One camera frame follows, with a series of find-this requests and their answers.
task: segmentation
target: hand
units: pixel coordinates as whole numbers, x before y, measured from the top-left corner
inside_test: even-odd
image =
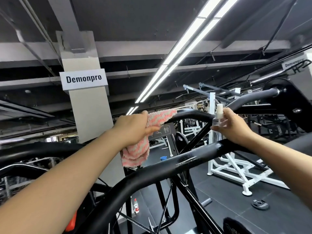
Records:
[[[158,126],[150,126],[146,128],[147,111],[142,111],[141,114],[133,114],[129,116],[120,116],[112,130],[118,133],[118,138],[123,140],[124,147],[135,145],[143,137],[160,130]]]
[[[250,138],[257,134],[248,127],[243,118],[230,108],[224,108],[223,113],[226,120],[221,122],[222,126],[212,126],[210,129],[220,132],[230,141],[245,147]]]

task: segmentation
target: bottle cap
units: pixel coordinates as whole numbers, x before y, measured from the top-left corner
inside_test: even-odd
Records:
[[[223,118],[223,104],[216,105],[216,118],[217,119]]]

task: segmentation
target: bolt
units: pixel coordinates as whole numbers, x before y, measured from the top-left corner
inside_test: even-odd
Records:
[[[293,110],[293,113],[300,113],[300,112],[302,112],[302,109],[300,109],[300,108],[295,108]]]

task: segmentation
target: striped towel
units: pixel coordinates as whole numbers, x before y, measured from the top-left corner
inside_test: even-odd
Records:
[[[146,127],[160,126],[177,113],[175,109],[162,110],[149,113]],[[144,137],[136,145],[130,145],[122,150],[122,165],[124,167],[137,167],[149,156],[149,139]]]

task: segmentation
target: water bottle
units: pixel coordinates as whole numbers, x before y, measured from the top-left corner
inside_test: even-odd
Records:
[[[138,209],[138,201],[135,199],[135,203],[134,203],[134,208],[135,208],[135,213],[138,213],[139,212],[139,209]]]
[[[221,119],[223,119],[223,104],[216,105],[216,117],[213,118],[213,126],[219,126]],[[217,131],[213,131],[213,143],[222,140],[222,134]]]

